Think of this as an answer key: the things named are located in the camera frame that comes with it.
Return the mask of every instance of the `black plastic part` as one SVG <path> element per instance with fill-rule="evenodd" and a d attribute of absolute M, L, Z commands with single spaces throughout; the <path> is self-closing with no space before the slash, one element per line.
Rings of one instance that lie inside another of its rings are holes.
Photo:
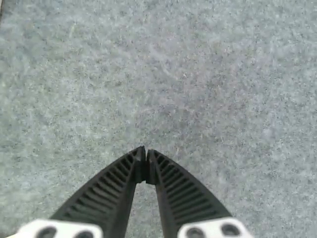
<path fill-rule="evenodd" d="M 139 147 L 104 168 L 51 217 L 91 223 L 101 227 L 104 238 L 124 238 L 136 184 L 156 186 L 165 238 L 176 238 L 187 223 L 231 214 L 187 170 L 156 150 Z"/>
<path fill-rule="evenodd" d="M 95 224 L 104 238 L 123 238 L 136 184 L 146 180 L 145 158 L 144 147 L 120 157 L 81 187 L 51 219 Z"/>
<path fill-rule="evenodd" d="M 149 150 L 148 181 L 156 185 L 165 238 L 177 237 L 186 223 L 231 217 L 222 203 L 183 167 L 156 150 Z"/>

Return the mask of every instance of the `white plastic part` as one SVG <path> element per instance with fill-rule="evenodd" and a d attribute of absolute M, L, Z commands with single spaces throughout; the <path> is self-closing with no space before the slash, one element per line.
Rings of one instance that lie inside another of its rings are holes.
<path fill-rule="evenodd" d="M 238 231 L 236 235 L 224 234 L 223 230 L 230 227 Z M 194 229 L 203 233 L 201 236 L 199 234 L 192 236 L 198 238 L 253 238 L 245 226 L 239 220 L 232 217 L 185 224 L 179 229 L 177 238 L 191 238 L 189 233 L 190 230 Z"/>
<path fill-rule="evenodd" d="M 55 228 L 54 238 L 75 238 L 82 232 L 90 232 L 93 238 L 103 238 L 103 231 L 93 224 L 65 222 L 56 220 L 35 220 L 20 228 L 15 238 L 38 238 L 46 228 Z"/>

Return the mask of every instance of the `gray carpet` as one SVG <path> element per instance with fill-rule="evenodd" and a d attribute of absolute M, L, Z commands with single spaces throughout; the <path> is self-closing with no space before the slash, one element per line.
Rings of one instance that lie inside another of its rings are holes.
<path fill-rule="evenodd" d="M 316 237 L 315 0 L 3 4 L 3 236 L 145 145 L 256 237 Z M 126 237 L 162 237 L 146 184 Z"/>

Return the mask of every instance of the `screw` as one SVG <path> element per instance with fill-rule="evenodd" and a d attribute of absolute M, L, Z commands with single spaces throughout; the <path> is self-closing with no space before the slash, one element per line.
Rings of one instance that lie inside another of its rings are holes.
<path fill-rule="evenodd" d="M 204 232 L 199 229 L 199 228 L 190 228 L 187 232 L 186 232 L 186 236 L 187 238 L 205 238 L 205 234 Z"/>
<path fill-rule="evenodd" d="M 239 229 L 231 224 L 223 225 L 221 230 L 225 236 L 238 236 L 240 234 Z"/>
<path fill-rule="evenodd" d="M 81 232 L 75 238 L 94 238 L 94 235 L 91 232 Z"/>
<path fill-rule="evenodd" d="M 46 227 L 40 230 L 36 238 L 53 238 L 56 234 L 55 227 Z"/>

